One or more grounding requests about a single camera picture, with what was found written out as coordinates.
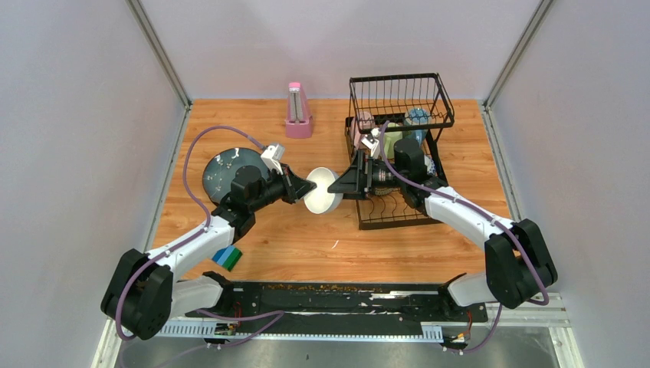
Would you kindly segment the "white patterned bowl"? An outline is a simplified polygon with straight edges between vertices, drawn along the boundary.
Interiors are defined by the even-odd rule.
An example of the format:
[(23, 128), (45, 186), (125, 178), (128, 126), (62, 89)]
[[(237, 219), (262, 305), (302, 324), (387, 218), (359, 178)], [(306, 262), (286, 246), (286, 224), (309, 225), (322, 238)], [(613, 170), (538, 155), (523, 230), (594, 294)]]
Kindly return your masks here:
[(326, 167), (317, 167), (307, 176), (307, 180), (316, 184), (316, 188), (304, 197), (307, 209), (316, 215), (332, 212), (343, 199), (342, 193), (328, 192), (328, 188), (335, 183), (339, 175)]

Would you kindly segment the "green handled cream mug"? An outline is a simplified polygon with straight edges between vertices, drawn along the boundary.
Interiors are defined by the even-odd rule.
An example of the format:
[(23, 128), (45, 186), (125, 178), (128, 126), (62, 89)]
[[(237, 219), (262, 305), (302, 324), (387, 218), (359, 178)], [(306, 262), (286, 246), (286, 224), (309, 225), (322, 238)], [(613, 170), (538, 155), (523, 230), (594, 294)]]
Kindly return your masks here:
[(381, 157), (385, 157), (388, 160), (393, 160), (394, 155), (395, 155), (395, 150), (394, 146), (398, 140), (403, 138), (403, 132), (402, 131), (392, 131), (389, 132), (389, 128), (393, 127), (398, 127), (399, 125), (395, 122), (388, 121), (386, 123), (386, 131), (384, 132), (383, 136), (383, 142), (379, 145), (379, 147), (382, 149), (382, 152), (380, 153)]

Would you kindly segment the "pink mug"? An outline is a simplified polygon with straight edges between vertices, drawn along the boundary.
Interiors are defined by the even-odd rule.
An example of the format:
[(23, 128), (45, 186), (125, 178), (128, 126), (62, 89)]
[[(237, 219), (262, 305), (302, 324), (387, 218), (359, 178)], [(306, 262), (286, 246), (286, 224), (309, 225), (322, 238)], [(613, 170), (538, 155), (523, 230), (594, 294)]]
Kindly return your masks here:
[(361, 139), (365, 135), (365, 133), (363, 133), (363, 130), (371, 130), (374, 127), (374, 116), (370, 112), (361, 110), (356, 114), (351, 123), (351, 140), (354, 150), (359, 149)]

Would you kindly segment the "pink metronome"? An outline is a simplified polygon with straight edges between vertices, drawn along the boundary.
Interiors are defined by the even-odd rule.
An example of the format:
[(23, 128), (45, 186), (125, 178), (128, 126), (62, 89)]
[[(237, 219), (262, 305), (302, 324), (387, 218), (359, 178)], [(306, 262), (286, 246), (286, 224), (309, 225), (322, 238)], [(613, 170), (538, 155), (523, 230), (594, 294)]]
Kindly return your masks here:
[(301, 83), (289, 83), (285, 135), (292, 139), (311, 138), (314, 131), (312, 119), (313, 115)]

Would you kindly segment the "black wire dish rack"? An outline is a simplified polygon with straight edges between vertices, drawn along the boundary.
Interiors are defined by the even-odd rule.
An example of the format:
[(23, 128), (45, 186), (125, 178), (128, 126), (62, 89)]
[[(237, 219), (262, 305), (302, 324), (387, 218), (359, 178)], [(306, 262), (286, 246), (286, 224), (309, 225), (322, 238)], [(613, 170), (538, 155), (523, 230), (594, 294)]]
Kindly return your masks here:
[[(363, 157), (363, 144), (359, 145), (359, 149), (353, 149), (351, 123), (357, 113), (365, 110), (374, 116), (377, 128), (388, 121), (399, 125), (389, 128), (389, 132), (427, 129), (421, 147), (435, 162), (436, 177), (443, 183), (448, 181), (438, 153), (438, 139), (443, 129), (454, 125), (455, 109), (438, 74), (352, 77), (349, 85), (350, 104), (349, 115), (345, 120), (345, 136), (350, 164), (356, 157)], [(423, 126), (404, 126), (405, 113), (413, 108), (427, 110), (432, 116), (432, 122)], [(409, 207), (397, 190), (385, 196), (368, 195), (365, 199), (354, 200), (361, 230), (428, 225), (434, 222), (420, 211)]]

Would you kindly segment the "dark blue floral plate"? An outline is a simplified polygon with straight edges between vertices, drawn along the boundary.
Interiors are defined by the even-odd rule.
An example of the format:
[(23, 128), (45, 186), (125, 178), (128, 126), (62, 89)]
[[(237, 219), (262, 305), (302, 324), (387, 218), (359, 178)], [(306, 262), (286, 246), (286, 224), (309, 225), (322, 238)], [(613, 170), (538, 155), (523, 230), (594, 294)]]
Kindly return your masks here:
[(249, 148), (227, 149), (208, 162), (202, 174), (202, 187), (211, 202), (219, 204), (221, 199), (230, 192), (231, 181), (243, 166), (257, 167), (263, 179), (269, 178), (270, 172), (263, 163), (261, 154)]

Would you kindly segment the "blue mug yellow inside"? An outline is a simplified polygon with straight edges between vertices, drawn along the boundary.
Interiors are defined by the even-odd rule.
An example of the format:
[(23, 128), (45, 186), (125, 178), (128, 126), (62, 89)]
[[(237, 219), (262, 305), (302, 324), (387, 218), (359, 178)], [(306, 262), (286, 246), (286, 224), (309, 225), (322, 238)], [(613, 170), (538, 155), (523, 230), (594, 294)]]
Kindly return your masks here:
[[(432, 122), (432, 116), (427, 110), (422, 108), (413, 108), (405, 113), (404, 126), (413, 127), (413, 126), (423, 126), (430, 124)], [(420, 145), (425, 141), (425, 136), (427, 134), (427, 129), (418, 129), (418, 130), (405, 130), (403, 132), (404, 138), (412, 138), (416, 140)]]

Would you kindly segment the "black gold patterned bowl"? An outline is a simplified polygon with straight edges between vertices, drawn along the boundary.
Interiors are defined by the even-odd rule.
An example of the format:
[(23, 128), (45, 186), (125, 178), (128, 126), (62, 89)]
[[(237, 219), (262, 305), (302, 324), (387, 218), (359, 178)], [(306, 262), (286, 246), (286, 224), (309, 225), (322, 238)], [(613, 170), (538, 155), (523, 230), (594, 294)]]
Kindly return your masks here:
[(392, 193), (395, 189), (394, 188), (373, 188), (371, 193), (374, 196), (387, 196), (390, 193)]

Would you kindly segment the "red patterned bowl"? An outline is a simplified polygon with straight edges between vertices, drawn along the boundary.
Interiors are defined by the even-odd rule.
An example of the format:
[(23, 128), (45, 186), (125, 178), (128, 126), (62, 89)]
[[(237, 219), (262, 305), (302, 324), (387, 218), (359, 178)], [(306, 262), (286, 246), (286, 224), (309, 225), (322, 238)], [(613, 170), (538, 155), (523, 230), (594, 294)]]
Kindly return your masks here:
[(429, 156), (425, 156), (424, 159), (425, 159), (425, 167), (426, 167), (427, 173), (430, 176), (437, 176), (437, 170), (436, 170), (435, 162), (432, 160), (432, 158), (429, 157)]

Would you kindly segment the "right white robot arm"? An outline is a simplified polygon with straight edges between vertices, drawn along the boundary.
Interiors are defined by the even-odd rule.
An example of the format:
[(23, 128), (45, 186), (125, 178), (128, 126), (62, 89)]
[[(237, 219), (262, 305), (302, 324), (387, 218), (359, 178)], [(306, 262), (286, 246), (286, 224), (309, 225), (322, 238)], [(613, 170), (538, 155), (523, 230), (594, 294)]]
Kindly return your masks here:
[(398, 189), (409, 207), (451, 226), (484, 252), (483, 272), (461, 274), (442, 285), (437, 302), (444, 318), (457, 320), (468, 306), (487, 302), (514, 309), (534, 303), (538, 294), (539, 305), (549, 303), (547, 288), (558, 274), (539, 226), (500, 217), (460, 195), (416, 140), (398, 140), (393, 160), (357, 153), (327, 187), (346, 199), (364, 199), (376, 189)]

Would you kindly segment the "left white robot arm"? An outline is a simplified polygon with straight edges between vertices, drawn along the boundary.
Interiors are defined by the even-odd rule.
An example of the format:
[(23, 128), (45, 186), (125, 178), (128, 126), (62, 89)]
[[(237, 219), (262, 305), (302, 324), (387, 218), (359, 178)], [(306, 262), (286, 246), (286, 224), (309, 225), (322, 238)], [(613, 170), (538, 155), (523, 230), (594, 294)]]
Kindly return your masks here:
[(235, 296), (225, 290), (224, 277), (209, 272), (190, 281), (180, 278), (200, 261), (225, 255), (253, 227), (256, 211), (278, 200), (294, 204), (316, 188), (286, 164), (268, 179), (256, 166), (241, 167), (230, 191), (193, 231), (148, 253), (130, 249), (121, 256), (100, 310), (115, 321), (124, 340), (148, 340), (168, 319), (202, 308), (217, 317), (229, 315)]

